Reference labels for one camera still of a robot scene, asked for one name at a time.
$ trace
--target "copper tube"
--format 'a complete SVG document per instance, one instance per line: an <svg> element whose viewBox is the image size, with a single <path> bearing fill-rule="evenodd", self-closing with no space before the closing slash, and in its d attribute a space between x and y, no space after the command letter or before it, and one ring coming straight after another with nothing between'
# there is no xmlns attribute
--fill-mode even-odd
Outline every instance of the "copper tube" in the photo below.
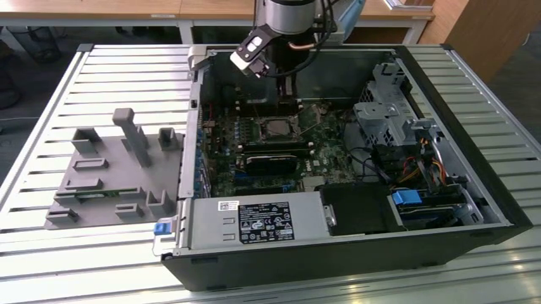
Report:
<svg viewBox="0 0 541 304"><path fill-rule="evenodd" d="M294 44L293 42L289 42L288 45L289 45L289 47L290 47L292 49L294 49L296 51L306 51L306 50L314 48L314 46L316 46L314 43L304 44L302 46L298 46L298 45Z"/></svg>

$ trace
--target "warning label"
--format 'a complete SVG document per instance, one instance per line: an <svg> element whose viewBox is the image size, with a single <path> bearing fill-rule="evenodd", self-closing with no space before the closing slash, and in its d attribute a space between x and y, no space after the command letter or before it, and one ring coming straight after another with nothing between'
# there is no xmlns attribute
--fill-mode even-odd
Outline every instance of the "warning label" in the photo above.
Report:
<svg viewBox="0 0 541 304"><path fill-rule="evenodd" d="M296 239L289 202L240 205L238 229L244 244Z"/></svg>

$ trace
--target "blue tab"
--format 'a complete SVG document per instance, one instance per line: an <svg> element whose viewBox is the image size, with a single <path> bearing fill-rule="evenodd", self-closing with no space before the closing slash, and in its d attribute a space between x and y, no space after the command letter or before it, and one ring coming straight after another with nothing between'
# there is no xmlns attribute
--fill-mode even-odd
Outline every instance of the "blue tab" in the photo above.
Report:
<svg viewBox="0 0 541 304"><path fill-rule="evenodd" d="M396 201L396 205L423 203L417 190L399 190L393 193L393 201Z"/></svg>
<svg viewBox="0 0 541 304"><path fill-rule="evenodd" d="M171 223L155 223L154 225L154 235L165 236L171 234Z"/></svg>

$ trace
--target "green circuit board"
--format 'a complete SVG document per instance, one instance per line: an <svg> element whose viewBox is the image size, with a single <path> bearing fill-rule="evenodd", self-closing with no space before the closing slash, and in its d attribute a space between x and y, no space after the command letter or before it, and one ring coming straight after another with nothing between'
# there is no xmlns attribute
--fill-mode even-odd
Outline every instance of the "green circuit board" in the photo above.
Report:
<svg viewBox="0 0 541 304"><path fill-rule="evenodd" d="M296 193L308 190L304 181L318 177L325 184L346 183L356 180L356 172L344 149L340 136L341 121L330 111L325 115L314 114L313 109L304 117L258 117L240 118L225 115L217 119L207 146L211 172L213 197L254 195L270 193ZM285 130L286 121L292 134L278 134ZM265 138L262 132L274 128L273 139ZM296 171L285 175L248 175L244 170L246 155L238 152L240 144L261 144L265 141L296 141L310 143L312 152L298 157Z"/></svg>

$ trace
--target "floor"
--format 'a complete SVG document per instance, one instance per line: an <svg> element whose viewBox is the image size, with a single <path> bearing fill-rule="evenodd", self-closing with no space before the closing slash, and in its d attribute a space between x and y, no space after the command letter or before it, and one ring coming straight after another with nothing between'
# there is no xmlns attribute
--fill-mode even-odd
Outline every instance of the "floor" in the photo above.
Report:
<svg viewBox="0 0 541 304"><path fill-rule="evenodd" d="M115 28L57 28L63 58L51 64L37 64L12 35L4 29L0 39L15 49L16 57L8 62L8 72L23 93L20 102L0 110L0 182L31 134L37 118L50 101L66 68L81 43L150 44L179 43L177 29L134 35L130 28L119 34ZM541 24L532 32L528 43L520 47L493 81L491 89L501 98L528 130L541 141ZM6 118L28 119L3 121Z"/></svg>

